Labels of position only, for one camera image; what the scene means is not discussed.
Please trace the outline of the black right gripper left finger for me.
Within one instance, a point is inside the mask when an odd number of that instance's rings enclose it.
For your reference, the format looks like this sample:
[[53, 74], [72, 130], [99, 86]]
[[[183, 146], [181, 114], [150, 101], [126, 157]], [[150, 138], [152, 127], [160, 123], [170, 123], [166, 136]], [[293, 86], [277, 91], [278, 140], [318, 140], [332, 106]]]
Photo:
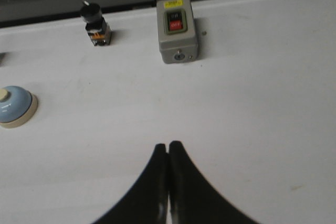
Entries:
[[94, 223], [166, 223], [168, 207], [168, 156], [157, 144], [136, 182]]

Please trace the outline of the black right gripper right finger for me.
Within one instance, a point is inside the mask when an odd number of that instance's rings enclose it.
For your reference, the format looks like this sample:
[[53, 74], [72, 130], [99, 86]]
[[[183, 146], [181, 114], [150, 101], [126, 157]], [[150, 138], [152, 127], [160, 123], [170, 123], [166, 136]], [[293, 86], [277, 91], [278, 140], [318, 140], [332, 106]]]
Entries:
[[180, 141], [170, 143], [169, 158], [173, 223], [256, 223], [216, 191]]

